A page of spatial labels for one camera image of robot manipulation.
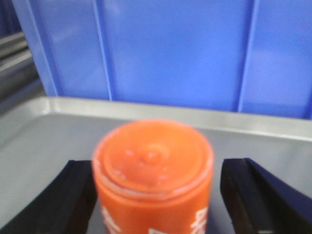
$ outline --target cylindrical container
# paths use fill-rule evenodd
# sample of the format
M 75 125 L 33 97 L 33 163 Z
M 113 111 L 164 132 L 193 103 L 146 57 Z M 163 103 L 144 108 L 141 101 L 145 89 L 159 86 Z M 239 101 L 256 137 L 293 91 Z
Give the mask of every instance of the cylindrical container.
M 94 179 L 111 234 L 204 234 L 213 176 L 210 144 L 197 130 L 141 120 L 97 146 Z

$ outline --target blue plastic crate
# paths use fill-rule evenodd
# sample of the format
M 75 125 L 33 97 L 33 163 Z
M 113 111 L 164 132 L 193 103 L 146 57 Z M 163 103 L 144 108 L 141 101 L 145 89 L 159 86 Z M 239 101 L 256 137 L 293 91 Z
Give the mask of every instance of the blue plastic crate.
M 13 2 L 50 96 L 312 118 L 312 1 Z
M 0 37 L 21 30 L 12 0 L 0 0 Z

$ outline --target printed label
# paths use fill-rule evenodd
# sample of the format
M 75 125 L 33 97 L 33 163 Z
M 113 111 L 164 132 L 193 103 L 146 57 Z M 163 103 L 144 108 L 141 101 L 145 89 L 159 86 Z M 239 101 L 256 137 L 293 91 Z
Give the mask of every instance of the printed label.
M 160 231 L 157 231 L 155 229 L 150 228 L 148 230 L 148 234 L 166 234 L 166 233 L 163 233 L 163 232 L 160 232 Z
M 208 208 L 204 208 L 199 210 L 195 214 L 195 222 L 191 224 L 191 228 L 193 228 L 191 234 L 205 234 L 205 226 L 207 223 L 207 211 Z
M 116 225 L 114 222 L 113 218 L 109 214 L 108 210 L 106 207 L 102 208 L 102 214 L 104 216 L 104 222 L 106 224 L 106 227 L 110 231 L 111 234 L 117 234 L 121 232 L 121 228 Z

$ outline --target tray rim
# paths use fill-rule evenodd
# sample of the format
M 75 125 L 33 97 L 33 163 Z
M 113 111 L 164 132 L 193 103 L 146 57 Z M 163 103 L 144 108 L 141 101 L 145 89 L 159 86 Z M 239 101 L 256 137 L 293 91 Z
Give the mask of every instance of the tray rim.
M 74 97 L 39 97 L 0 117 L 0 146 L 28 122 L 45 115 L 110 118 L 126 121 L 166 118 L 195 128 L 312 141 L 312 122 L 289 117 L 161 106 Z

